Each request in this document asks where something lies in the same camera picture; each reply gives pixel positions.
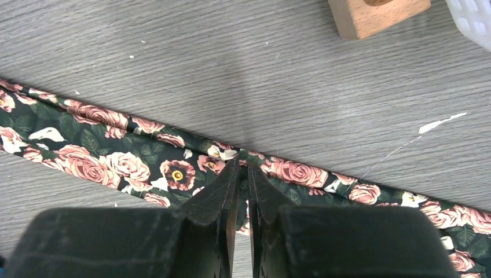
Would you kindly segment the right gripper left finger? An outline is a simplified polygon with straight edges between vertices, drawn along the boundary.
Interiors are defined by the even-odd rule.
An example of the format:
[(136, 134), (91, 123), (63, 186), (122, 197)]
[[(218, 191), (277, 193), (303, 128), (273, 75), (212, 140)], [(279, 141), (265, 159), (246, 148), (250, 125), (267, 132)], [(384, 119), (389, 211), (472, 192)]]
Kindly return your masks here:
[(54, 208), (22, 235), (3, 277), (231, 277), (240, 165), (176, 208)]

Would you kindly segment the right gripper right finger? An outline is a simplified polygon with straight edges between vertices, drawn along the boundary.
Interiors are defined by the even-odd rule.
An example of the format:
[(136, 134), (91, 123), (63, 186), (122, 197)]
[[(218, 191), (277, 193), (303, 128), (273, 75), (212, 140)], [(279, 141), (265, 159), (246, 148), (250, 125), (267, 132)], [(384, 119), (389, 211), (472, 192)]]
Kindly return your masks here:
[(254, 277), (456, 277), (417, 209), (301, 206), (248, 167)]

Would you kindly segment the black pink floral tie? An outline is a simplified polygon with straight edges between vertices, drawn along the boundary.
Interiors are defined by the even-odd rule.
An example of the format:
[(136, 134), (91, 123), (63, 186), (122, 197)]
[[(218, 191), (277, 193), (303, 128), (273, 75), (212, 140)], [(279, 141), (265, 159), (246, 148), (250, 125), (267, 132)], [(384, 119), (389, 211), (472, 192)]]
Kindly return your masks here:
[(263, 155), (158, 122), (1, 81), (1, 150), (158, 204), (183, 204), (231, 159), (296, 204), (419, 209), (461, 277), (490, 276), (490, 213)]

